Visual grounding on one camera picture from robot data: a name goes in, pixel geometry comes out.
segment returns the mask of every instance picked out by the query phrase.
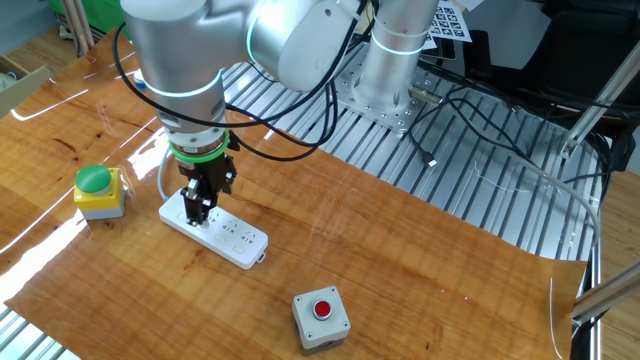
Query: emergency stop button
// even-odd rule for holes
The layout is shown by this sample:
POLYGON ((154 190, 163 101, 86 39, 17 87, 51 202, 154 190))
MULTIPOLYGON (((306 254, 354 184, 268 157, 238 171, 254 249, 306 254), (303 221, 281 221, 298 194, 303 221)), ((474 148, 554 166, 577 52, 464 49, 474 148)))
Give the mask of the emergency stop button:
POLYGON ((324 300, 316 302, 313 305, 313 316, 320 321, 327 320, 331 316, 331 305, 324 300))

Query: metal mounting plate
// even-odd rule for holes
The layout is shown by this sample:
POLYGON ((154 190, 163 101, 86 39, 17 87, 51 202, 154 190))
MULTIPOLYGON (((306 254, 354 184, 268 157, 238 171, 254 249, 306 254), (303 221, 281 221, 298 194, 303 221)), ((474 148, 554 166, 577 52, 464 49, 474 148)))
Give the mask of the metal mounting plate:
MULTIPOLYGON (((407 107, 395 109, 377 109, 359 100, 353 93, 353 82, 356 74, 360 71, 364 59, 367 56, 368 45, 359 49, 359 52, 345 66, 342 73, 336 80, 338 90, 338 101, 349 110, 362 115, 365 119, 371 120, 393 132, 405 133, 420 114, 420 110, 425 103, 418 99, 412 99, 407 107)), ((424 72, 417 70, 414 74, 413 83, 424 87, 431 85, 424 72)))

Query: wooden surface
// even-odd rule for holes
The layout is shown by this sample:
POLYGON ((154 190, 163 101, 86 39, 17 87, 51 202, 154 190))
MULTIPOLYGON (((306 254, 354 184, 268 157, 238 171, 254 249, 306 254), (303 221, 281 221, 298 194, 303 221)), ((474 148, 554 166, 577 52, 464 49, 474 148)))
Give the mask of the wooden surface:
MULTIPOLYGON (((602 209, 602 279, 640 258, 640 175, 615 174, 602 209)), ((602 358, 637 359, 640 296, 609 310, 602 319, 602 358)))
MULTIPOLYGON (((161 223, 166 143, 109 47, 17 108, 24 121, 0 120, 0 296, 62 345, 88 359, 294 358, 293 296, 336 285, 352 330, 318 358, 568 359, 583 263, 528 254, 323 152, 234 155, 220 205, 270 237, 249 271, 161 223), (68 192, 93 163, 124 172, 125 217, 77 213, 68 192)), ((265 152, 300 151, 264 134, 240 132, 265 152)), ((185 184, 173 161, 165 184, 185 184)))
POLYGON ((15 49, 8 57, 29 72, 47 65, 58 73, 76 60, 76 48, 72 40, 62 40, 58 36, 56 26, 15 49))

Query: wooden floor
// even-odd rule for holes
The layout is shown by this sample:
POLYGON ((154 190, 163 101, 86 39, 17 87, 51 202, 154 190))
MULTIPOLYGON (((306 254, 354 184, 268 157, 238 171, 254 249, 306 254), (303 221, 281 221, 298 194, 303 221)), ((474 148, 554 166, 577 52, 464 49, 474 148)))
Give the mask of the wooden floor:
MULTIPOLYGON (((60 71, 75 60, 75 47, 56 29, 9 54, 29 71, 48 65, 60 71)), ((602 278, 606 279, 640 258, 640 175, 616 174, 603 204, 602 278)), ((603 318, 603 359, 637 359, 640 354, 640 296, 612 309, 603 318)))

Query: power strip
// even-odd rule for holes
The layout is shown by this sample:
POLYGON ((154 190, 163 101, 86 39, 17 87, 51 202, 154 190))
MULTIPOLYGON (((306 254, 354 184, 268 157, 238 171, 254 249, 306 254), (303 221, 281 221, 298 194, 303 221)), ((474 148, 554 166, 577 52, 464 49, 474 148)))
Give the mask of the power strip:
POLYGON ((180 190, 160 207, 159 213, 163 222, 245 270, 266 256, 267 234, 219 207, 211 209, 202 225, 187 224, 180 190))

